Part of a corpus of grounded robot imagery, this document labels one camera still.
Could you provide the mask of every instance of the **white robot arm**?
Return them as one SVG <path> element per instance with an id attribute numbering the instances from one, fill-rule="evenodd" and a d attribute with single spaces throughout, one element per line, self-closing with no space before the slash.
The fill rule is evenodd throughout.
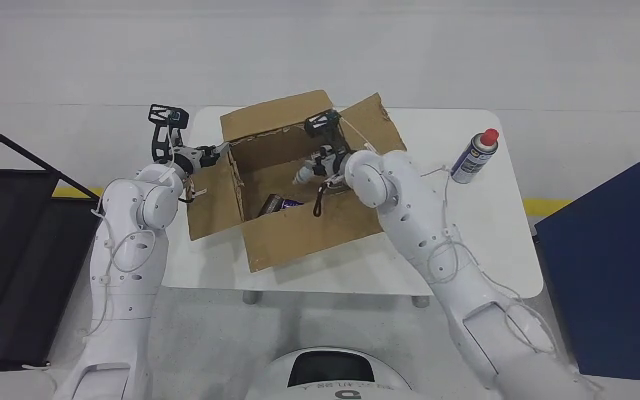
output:
<path id="1" fill-rule="evenodd" d="M 358 151 L 345 180 L 378 211 L 391 243 L 431 287 L 453 343 L 480 382 L 508 399 L 593 399 L 581 377 L 557 361 L 540 321 L 497 291 L 448 224 L 443 199 L 427 187 L 406 152 Z"/>
<path id="2" fill-rule="evenodd" d="M 91 329 L 85 348 L 54 395 L 67 399 L 148 399 L 151 371 L 147 341 L 151 311 L 167 263 L 165 228 L 173 221 L 185 183 L 203 167 L 212 166 L 229 144 L 189 148 L 180 129 L 188 114 L 153 105 L 156 124 L 151 164 L 134 179 L 111 182 L 101 197 L 104 215 L 91 254 L 93 300 Z M 167 129 L 166 140 L 159 138 Z"/>

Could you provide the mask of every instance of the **aerosol can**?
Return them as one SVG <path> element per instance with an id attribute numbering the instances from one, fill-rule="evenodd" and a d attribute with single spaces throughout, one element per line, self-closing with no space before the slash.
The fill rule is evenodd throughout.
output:
<path id="1" fill-rule="evenodd" d="M 487 129 L 484 133 L 475 135 L 451 168 L 451 178 L 458 183 L 471 182 L 498 150 L 499 135 L 495 129 Z"/>

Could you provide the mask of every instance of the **table leg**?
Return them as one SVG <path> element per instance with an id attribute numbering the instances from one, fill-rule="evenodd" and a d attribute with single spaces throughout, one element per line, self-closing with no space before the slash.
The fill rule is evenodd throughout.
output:
<path id="1" fill-rule="evenodd" d="M 429 296 L 411 296 L 411 302 L 416 308 L 426 308 L 429 306 Z"/>
<path id="2" fill-rule="evenodd" d="M 244 304 L 253 305 L 260 300 L 260 295 L 262 292 L 257 292 L 255 290 L 244 290 L 242 292 L 242 302 Z"/>

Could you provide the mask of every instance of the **cardboard box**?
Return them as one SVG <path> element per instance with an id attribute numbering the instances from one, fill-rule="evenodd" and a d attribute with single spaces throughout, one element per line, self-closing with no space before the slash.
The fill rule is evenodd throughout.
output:
<path id="1" fill-rule="evenodd" d="M 188 205 L 191 240 L 241 225 L 252 272 L 381 232 L 375 210 L 350 191 L 325 192 L 323 213 L 313 216 L 318 185 L 293 185 L 304 160 L 324 144 L 310 138 L 303 122 L 333 108 L 322 90 L 246 107 L 220 118 L 222 135 L 232 144 L 229 155 L 193 177 L 204 195 Z M 406 150 L 378 94 L 340 112 L 381 152 Z M 352 150 L 364 140 L 340 122 Z M 257 217 L 271 193 L 305 203 Z"/>

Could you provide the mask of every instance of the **white table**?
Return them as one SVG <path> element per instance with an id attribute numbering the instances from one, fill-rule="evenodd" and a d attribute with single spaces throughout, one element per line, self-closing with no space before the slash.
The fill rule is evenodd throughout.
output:
<path id="1" fill-rule="evenodd" d="M 207 107 L 195 115 L 189 146 L 222 142 L 220 116 L 235 107 Z M 474 181 L 449 186 L 449 219 L 493 279 L 523 297 L 542 290 L 542 276 L 522 207 L 509 150 L 498 118 L 482 110 L 389 109 L 409 154 L 427 172 L 451 166 L 474 133 L 500 131 L 500 147 Z M 423 178 L 442 192 L 446 175 Z M 186 207 L 167 230 L 170 245 L 162 282 L 180 288 L 238 289 L 426 296 L 421 276 L 384 233 L 301 258 L 286 267 L 249 272 L 240 228 L 196 241 L 188 233 Z"/>

